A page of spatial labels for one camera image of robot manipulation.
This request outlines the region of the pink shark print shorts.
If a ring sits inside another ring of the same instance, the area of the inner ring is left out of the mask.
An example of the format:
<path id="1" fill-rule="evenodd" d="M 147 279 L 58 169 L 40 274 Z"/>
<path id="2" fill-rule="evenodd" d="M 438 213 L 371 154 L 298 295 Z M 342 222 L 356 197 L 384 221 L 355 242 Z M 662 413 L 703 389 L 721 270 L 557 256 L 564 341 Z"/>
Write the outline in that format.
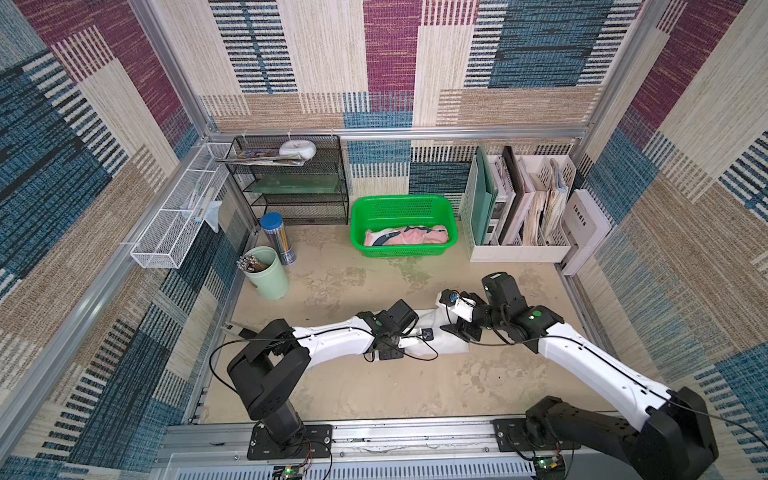
<path id="1" fill-rule="evenodd" d="M 365 247 L 443 245 L 448 241 L 449 234 L 443 225 L 406 226 L 379 231 L 367 230 L 363 245 Z"/>

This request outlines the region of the white shirt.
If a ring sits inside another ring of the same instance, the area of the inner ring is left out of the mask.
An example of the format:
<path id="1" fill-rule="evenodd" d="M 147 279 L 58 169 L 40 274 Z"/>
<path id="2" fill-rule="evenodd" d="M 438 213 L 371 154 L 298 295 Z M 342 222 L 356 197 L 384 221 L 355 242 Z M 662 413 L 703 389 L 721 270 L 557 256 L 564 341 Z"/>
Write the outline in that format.
<path id="1" fill-rule="evenodd" d="M 446 330 L 446 328 L 451 324 L 448 322 L 446 314 L 443 310 L 432 309 L 414 311 L 418 315 L 419 319 L 411 332 L 419 328 L 432 328 L 434 332 L 434 340 L 427 347 L 422 346 L 421 348 L 417 348 L 415 351 L 411 352 L 405 351 L 404 358 L 412 358 L 422 361 L 434 361 L 440 355 L 465 354 L 469 352 L 470 348 L 467 342 Z M 374 326 L 374 315 L 375 314 L 371 312 L 361 312 L 359 314 L 359 317 L 361 317 L 371 328 L 372 333 L 372 327 Z M 365 351 L 365 355 L 369 356 L 371 361 L 379 360 L 376 356 L 376 353 L 373 351 L 374 340 Z"/>

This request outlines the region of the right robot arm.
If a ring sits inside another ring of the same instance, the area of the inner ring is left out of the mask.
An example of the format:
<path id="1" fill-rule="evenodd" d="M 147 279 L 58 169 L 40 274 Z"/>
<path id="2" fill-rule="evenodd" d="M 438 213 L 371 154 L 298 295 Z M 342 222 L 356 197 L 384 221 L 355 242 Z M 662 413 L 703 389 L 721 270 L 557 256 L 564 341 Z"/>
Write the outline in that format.
<path id="1" fill-rule="evenodd" d="M 485 276 L 482 286 L 483 297 L 449 289 L 439 294 L 446 332 L 480 344 L 490 331 L 505 346 L 524 346 L 617 411 L 600 414 L 547 396 L 525 413 L 523 432 L 533 449 L 579 444 L 622 461 L 644 479 L 697 479 L 718 459 L 711 419 L 697 393 L 672 390 L 603 352 L 554 311 L 529 305 L 505 272 Z"/>

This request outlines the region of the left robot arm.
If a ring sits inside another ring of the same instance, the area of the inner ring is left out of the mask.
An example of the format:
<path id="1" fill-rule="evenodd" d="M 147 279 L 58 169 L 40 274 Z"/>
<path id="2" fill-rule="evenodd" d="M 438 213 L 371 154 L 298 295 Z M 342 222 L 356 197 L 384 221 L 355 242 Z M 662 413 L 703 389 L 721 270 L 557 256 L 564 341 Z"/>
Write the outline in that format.
<path id="1" fill-rule="evenodd" d="M 352 318 L 311 328 L 271 321 L 245 340 L 230 361 L 227 374 L 248 416 L 256 422 L 247 450 L 249 460 L 309 460 L 328 458 L 332 441 L 329 424 L 307 426 L 289 397 L 311 368 L 345 356 L 406 356 L 399 346 L 419 319 L 404 301 L 378 313 L 360 312 Z"/>

